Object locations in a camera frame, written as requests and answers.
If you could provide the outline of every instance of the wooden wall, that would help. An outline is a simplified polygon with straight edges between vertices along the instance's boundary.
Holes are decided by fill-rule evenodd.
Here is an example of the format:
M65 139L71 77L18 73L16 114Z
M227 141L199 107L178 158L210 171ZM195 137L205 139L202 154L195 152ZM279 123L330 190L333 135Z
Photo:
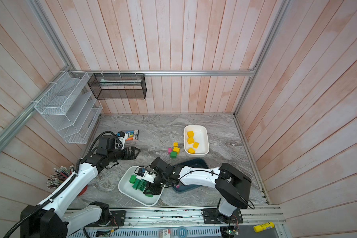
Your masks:
M64 67L27 2L0 1L0 132ZM66 144L39 114L30 119L0 154L0 237L24 207L48 196L53 168L75 164L81 147Z
M294 237L357 237L357 0L295 0L238 119Z
M282 0L40 0L79 70L251 69ZM246 77L147 77L104 113L234 112Z

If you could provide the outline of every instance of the black mounting plate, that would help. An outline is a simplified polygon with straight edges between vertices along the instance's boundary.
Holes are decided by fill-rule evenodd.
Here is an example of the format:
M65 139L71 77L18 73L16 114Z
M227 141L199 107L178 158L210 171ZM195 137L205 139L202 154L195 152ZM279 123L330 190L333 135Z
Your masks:
M217 208L205 208L201 210L202 215L204 216L204 223L205 224L220 224L220 223L243 223L242 219L242 214L240 212L240 209L237 208L233 212L233 215L228 218L225 216L222 216L222 220L219 220L219 212L217 212Z
M112 217L115 217L115 221L118 224L118 226L124 226L124 219L126 218L126 211L125 210L120 210L120 211L110 211L112 214ZM91 223L89 225L87 225L86 227L94 227L94 226L99 226L98 223L94 222ZM105 226L105 227L111 227L111 222Z

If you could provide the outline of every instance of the gray marble countertop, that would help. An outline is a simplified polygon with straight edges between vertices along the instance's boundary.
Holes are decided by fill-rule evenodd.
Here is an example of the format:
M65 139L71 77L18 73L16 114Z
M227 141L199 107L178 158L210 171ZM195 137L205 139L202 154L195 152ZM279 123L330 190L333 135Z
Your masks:
M104 169L89 183L87 191L74 199L69 208L84 208L94 201L107 203L112 208L142 207L142 204L119 192L118 182L131 166L147 166L158 156L169 164L190 160L183 148L183 132L187 125L202 125L207 129L210 151L203 159L209 168L219 167L222 163L235 166L252 180L250 200L254 204L266 204L232 114L136 114L103 116L95 137L103 131L139 130L139 139L127 141L125 146L135 146L141 153L135 160L119 161L119 165L112 169ZM181 148L176 159L171 159L167 152L168 147L173 148L173 142L178 142ZM198 187L181 194L166 188L156 206L216 206L220 197L216 189L209 187Z

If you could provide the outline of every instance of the glue stick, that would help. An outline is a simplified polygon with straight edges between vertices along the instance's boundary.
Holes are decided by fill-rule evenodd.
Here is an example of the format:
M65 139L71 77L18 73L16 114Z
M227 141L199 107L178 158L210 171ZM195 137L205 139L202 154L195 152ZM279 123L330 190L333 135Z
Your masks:
M275 227L275 225L272 222L267 222L267 223L264 223L261 225L254 226L254 231L260 232L260 231L267 230L267 229L274 228L274 227Z

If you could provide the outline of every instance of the black mesh basket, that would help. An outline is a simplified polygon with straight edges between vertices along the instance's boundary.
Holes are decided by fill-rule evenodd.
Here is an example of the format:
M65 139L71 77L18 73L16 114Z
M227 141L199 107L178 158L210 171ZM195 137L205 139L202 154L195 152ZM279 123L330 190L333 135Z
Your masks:
M145 99L144 74L95 73L89 87L96 99Z

